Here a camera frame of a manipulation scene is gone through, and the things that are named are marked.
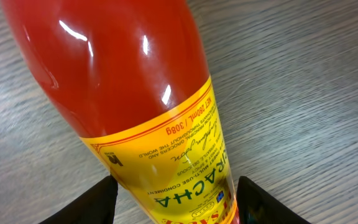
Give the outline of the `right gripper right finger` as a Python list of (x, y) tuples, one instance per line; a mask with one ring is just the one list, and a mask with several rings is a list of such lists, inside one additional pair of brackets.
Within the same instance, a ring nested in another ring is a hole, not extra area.
[(237, 185), (241, 224), (310, 224), (246, 176)]

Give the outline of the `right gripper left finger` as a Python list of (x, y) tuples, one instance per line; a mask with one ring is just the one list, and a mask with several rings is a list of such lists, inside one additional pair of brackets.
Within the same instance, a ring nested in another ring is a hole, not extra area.
[(40, 224), (113, 224), (117, 191), (109, 175)]

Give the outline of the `red sauce bottle green cap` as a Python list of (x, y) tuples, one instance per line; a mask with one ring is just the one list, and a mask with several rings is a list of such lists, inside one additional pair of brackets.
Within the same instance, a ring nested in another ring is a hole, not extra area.
[(238, 223), (211, 76), (184, 0), (5, 0), (37, 83), (155, 223)]

